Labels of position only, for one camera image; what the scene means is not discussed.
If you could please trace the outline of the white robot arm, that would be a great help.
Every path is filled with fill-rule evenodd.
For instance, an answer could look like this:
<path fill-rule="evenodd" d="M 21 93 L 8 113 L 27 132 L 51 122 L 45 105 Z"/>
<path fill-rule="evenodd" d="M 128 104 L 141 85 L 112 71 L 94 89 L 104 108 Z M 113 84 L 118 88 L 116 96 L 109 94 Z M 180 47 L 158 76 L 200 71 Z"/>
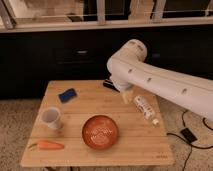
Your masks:
<path fill-rule="evenodd" d="M 130 39 L 108 59 L 118 91 L 136 85 L 213 121 L 213 80 L 155 67 L 145 63 L 146 56 L 145 44 Z"/>

